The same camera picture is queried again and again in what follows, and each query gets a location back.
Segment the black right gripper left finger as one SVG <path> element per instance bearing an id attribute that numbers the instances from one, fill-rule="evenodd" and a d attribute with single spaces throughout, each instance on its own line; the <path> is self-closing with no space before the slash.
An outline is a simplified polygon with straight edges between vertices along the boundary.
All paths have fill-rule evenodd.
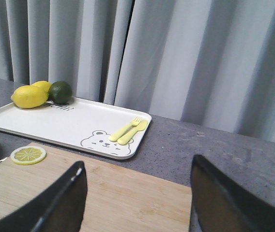
<path id="1" fill-rule="evenodd" d="M 75 162 L 33 200 L 0 219 L 0 232 L 78 232 L 87 197 L 84 162 Z"/>

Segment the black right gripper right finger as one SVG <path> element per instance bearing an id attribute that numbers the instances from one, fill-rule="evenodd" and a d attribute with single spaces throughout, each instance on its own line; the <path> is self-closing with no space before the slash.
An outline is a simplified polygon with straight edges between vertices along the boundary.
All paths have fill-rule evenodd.
<path id="1" fill-rule="evenodd" d="M 202 155 L 193 157 L 191 187 L 204 232 L 275 232 L 275 207 L 239 186 Z"/>

